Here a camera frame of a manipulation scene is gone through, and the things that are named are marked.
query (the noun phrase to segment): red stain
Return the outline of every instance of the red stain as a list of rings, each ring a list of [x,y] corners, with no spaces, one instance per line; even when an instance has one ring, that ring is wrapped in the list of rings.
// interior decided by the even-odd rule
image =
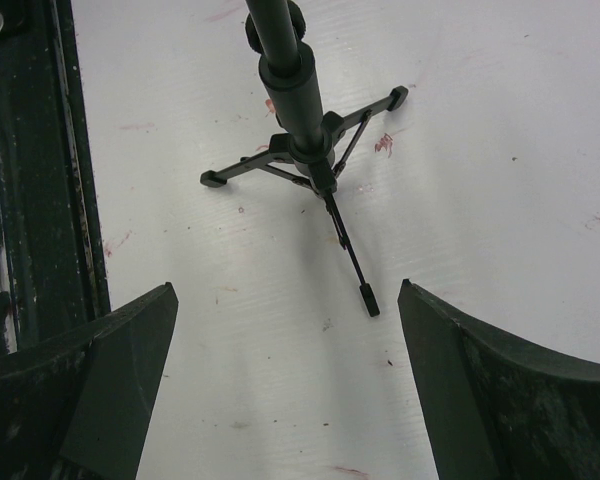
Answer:
[[[103,250],[104,250],[104,254],[107,257],[111,257],[111,255],[113,255],[113,252],[117,249],[120,248],[124,242],[126,242],[127,240],[129,240],[129,237],[131,236],[133,232],[131,230],[129,230],[125,236],[122,238],[122,240],[116,242],[115,240],[108,240],[107,242],[105,242]]]
[[[242,8],[242,5],[238,5],[236,7],[233,7],[230,10],[225,10],[224,12],[221,13],[217,13],[216,15],[212,15],[210,17],[207,17],[204,19],[205,22],[217,22],[218,20],[222,20],[223,18],[227,18],[229,15],[231,15],[232,13],[237,12],[238,10],[240,10]]]
[[[147,128],[156,128],[155,123],[131,123],[118,127],[119,130],[146,130]]]
[[[353,468],[345,468],[345,467],[331,467],[332,470],[336,472],[348,473],[352,477],[362,478],[363,480],[369,480],[369,474],[361,472],[360,470],[355,470]]]
[[[267,98],[264,101],[264,104],[267,106],[267,108],[269,109],[269,113],[267,113],[267,117],[269,116],[270,113],[273,113],[275,115],[276,113],[276,107],[273,106],[273,100],[271,100],[270,98]]]
[[[384,136],[376,143],[376,152],[379,152],[382,149],[385,149],[389,152],[387,158],[391,158],[391,154],[393,153],[393,138],[388,133],[385,133]]]

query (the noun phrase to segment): white surface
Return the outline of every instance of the white surface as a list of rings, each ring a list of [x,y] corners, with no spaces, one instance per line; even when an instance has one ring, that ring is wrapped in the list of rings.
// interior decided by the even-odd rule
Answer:
[[[600,1],[299,3],[325,111],[416,85],[338,193],[377,320],[313,195],[198,184],[278,131],[246,7],[74,4],[113,304],[165,281],[180,298],[140,479],[436,478],[405,277],[600,362]]]

